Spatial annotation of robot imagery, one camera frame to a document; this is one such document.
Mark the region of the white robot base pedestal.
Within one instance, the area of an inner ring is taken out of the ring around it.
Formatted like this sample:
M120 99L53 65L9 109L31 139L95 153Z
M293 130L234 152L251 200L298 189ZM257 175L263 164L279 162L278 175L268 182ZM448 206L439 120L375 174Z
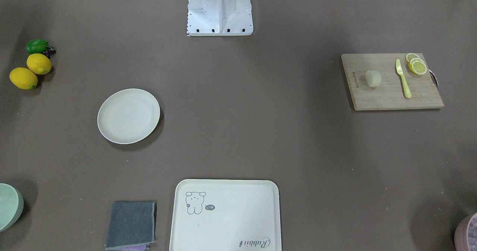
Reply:
M188 36L253 34L252 0L188 0Z

